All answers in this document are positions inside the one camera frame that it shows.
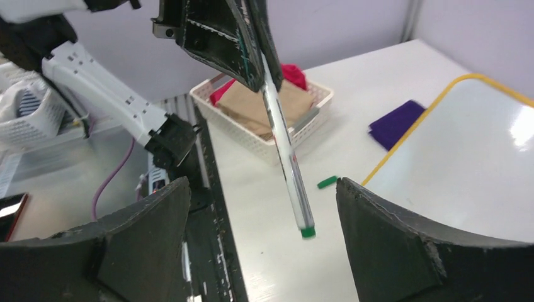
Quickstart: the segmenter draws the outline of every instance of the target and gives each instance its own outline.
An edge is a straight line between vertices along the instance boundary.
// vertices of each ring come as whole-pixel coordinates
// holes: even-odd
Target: black bracket
[[[152,138],[145,149],[153,154],[156,167],[168,170],[179,166],[191,152],[196,132],[193,125],[176,114],[166,116],[167,120],[158,131],[150,131]]]
[[[117,8],[128,1],[130,1],[133,9],[141,8],[139,0],[85,0],[85,3],[90,11],[97,12]]]
[[[78,37],[62,14],[11,24],[0,18],[0,52],[18,67],[41,73],[41,62],[52,58],[52,51]]]
[[[156,37],[176,40],[195,60],[254,92],[264,84],[263,53],[280,89],[283,74],[265,0],[160,0],[152,22]]]

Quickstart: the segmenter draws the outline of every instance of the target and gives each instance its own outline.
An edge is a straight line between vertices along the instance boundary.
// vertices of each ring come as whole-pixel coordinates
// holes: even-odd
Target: white wall
[[[414,38],[534,98],[534,1],[427,0]]]
[[[217,74],[172,40],[152,35],[158,0],[97,14],[67,14],[80,40],[109,71],[141,95],[160,100],[188,92]],[[282,62],[309,68],[396,44],[407,1],[268,0],[271,30]]]

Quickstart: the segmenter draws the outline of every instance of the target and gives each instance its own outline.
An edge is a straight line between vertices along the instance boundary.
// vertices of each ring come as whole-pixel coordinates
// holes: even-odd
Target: white table
[[[368,125],[409,99],[429,105],[469,73],[421,41],[306,70],[334,89],[331,118],[297,156],[317,237],[302,240],[280,167],[269,167],[211,127],[213,146],[249,300],[357,301],[339,224],[333,175],[361,182],[386,154]]]

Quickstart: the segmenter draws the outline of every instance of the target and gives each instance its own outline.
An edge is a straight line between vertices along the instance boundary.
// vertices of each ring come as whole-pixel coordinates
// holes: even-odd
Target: wire
[[[73,103],[71,102],[71,100],[61,91],[61,89],[59,89],[59,87],[57,87],[57,85],[55,84],[54,81],[52,81],[51,79],[49,79],[47,76],[45,76],[42,72],[39,73],[41,78],[43,79],[43,81],[45,81],[45,83],[48,84],[48,86],[53,89],[55,92],[57,92],[57,94],[59,94],[59,96],[65,101],[65,104],[68,105],[68,107],[70,107],[70,109],[72,110],[72,112],[76,115],[75,118],[79,118],[81,120],[81,123],[82,123],[82,126],[83,126],[83,129],[84,129],[84,135],[85,137],[89,137],[89,128],[90,128],[90,125],[89,123],[82,118],[82,115],[81,113],[76,109],[76,107],[73,105]]]
[[[137,184],[137,187],[135,187],[135,201],[139,201],[143,197],[143,196],[141,196],[141,187],[143,186],[145,181],[147,181],[147,178],[148,178],[149,174],[152,173],[152,171],[154,171],[156,169],[158,169],[158,168],[157,167],[152,167],[152,169],[150,169],[148,172],[146,172],[145,174],[141,174],[139,176],[139,183]]]
[[[93,129],[94,129],[95,124],[96,124],[95,118],[93,118],[92,115],[89,115],[89,130],[88,130],[89,137],[93,134]]]
[[[93,219],[93,221],[96,221],[96,204],[98,203],[98,198],[100,198],[100,194],[102,194],[102,192],[104,191],[104,189],[106,189],[106,186],[110,183],[110,181],[115,177],[115,175],[118,173],[118,171],[120,171],[120,169],[122,169],[124,164],[126,164],[128,159],[130,158],[130,155],[132,154],[132,150],[134,149],[133,148],[134,145],[135,145],[135,138],[132,137],[132,142],[130,143],[130,148],[128,148],[128,150],[126,151],[126,154],[124,155],[124,158],[122,159],[122,161],[119,163],[117,168],[115,168],[115,170],[113,170],[113,172],[111,172],[111,174],[108,176],[108,178],[106,178],[104,180],[104,182],[102,182],[102,184],[100,185],[98,190],[96,190],[96,193],[94,194],[93,200],[91,202],[91,218]]]

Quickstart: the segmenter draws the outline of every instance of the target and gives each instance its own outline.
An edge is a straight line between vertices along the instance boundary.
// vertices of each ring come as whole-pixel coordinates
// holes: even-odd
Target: pen
[[[261,88],[263,93],[263,102],[269,123],[273,131],[273,138],[275,139],[276,149],[278,150],[278,157],[282,166],[283,175],[289,192],[289,198],[293,206],[293,213],[297,221],[297,226],[303,238],[310,238],[315,236],[315,222],[304,189],[300,169],[298,168],[297,156],[293,150],[291,139],[287,131],[287,123],[285,121],[283,111],[278,99],[278,92],[276,91],[275,83],[271,77],[271,72],[267,65],[265,55],[261,55],[263,59],[263,66],[265,69],[265,83]]]

